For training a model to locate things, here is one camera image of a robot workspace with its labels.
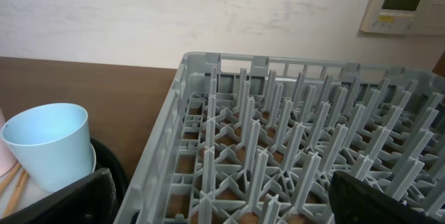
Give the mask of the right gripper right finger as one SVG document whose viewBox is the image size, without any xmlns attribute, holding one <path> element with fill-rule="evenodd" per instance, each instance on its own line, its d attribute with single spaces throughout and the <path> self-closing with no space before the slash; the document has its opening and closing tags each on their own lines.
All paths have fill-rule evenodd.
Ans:
<svg viewBox="0 0 445 224">
<path fill-rule="evenodd" d="M 336 224 L 439 224 L 344 171 L 334 172 L 328 198 Z"/>
</svg>

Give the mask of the blue cup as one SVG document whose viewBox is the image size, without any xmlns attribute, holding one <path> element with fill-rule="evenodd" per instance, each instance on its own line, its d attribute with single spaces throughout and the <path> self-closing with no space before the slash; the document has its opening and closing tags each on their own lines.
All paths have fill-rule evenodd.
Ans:
<svg viewBox="0 0 445 224">
<path fill-rule="evenodd" d="M 23 111 L 1 128 L 1 139 L 45 191 L 59 191 L 93 170 L 88 112 L 77 104 Z"/>
</svg>

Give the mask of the pink cup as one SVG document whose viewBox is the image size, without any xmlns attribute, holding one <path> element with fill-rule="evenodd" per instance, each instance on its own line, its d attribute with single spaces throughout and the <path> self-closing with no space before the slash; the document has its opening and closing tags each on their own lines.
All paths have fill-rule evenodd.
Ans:
<svg viewBox="0 0 445 224">
<path fill-rule="evenodd" d="M 4 176 L 17 163 L 17 158 L 10 151 L 3 137 L 0 139 L 0 175 Z"/>
</svg>

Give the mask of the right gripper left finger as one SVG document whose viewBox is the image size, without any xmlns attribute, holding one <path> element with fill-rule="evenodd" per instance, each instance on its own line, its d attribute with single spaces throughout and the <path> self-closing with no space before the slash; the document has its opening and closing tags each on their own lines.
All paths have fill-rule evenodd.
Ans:
<svg viewBox="0 0 445 224">
<path fill-rule="evenodd" d="M 108 168 L 48 195 L 1 219 L 1 224 L 112 223 L 118 213 L 115 183 Z"/>
</svg>

